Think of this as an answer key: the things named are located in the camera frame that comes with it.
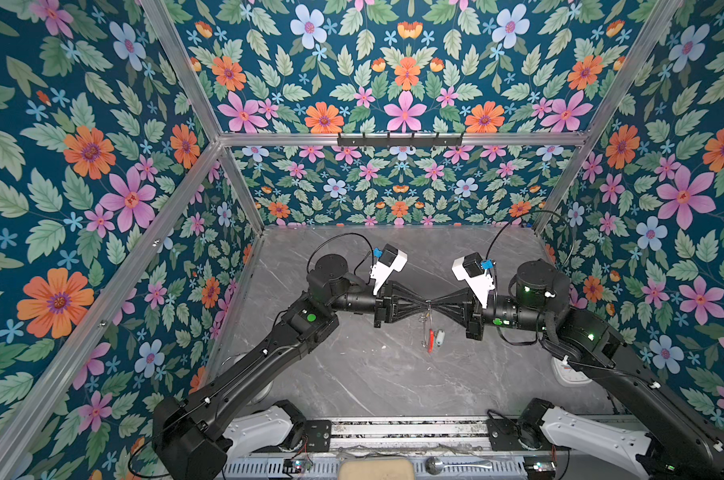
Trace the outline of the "large keyring with red grip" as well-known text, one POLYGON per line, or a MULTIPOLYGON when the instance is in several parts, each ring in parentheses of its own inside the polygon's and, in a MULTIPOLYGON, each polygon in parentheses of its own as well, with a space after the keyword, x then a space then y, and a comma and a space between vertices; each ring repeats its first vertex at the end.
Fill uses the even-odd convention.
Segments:
POLYGON ((422 324, 424 330, 423 347, 428 354, 434 350, 436 333, 433 327, 433 309, 430 304, 427 305, 425 312, 422 314, 422 324))

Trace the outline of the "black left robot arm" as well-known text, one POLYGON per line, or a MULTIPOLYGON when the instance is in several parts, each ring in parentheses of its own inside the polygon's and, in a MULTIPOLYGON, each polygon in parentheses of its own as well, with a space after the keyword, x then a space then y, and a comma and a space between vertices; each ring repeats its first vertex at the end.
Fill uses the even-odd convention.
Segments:
POLYGON ((215 479, 236 458, 258 450, 296 448, 305 416, 282 400, 260 412, 245 408, 292 364, 306 357, 339 326, 341 311, 372 313, 385 320, 399 299, 424 301, 389 277, 408 256, 388 245, 374 252, 370 282, 350 272, 346 259, 328 254, 307 274, 308 287, 271 332, 249 353, 184 400, 162 401, 153 414, 151 445, 173 479, 215 479))

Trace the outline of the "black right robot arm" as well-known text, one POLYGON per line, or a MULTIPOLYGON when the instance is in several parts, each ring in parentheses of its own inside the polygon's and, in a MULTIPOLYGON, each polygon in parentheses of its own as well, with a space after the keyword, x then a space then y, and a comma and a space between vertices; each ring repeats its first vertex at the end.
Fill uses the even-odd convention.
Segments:
POLYGON ((495 289, 489 261, 479 255, 457 259, 453 271, 467 288, 431 301, 455 320, 470 339, 486 326, 532 331, 561 364, 584 374, 621 402, 646 428, 620 433, 587 420, 566 420, 565 411, 532 401, 518 421, 521 431, 619 466, 642 479, 724 479, 724 432, 663 384, 597 314, 571 305, 571 280, 539 259, 523 263, 509 292, 495 289))

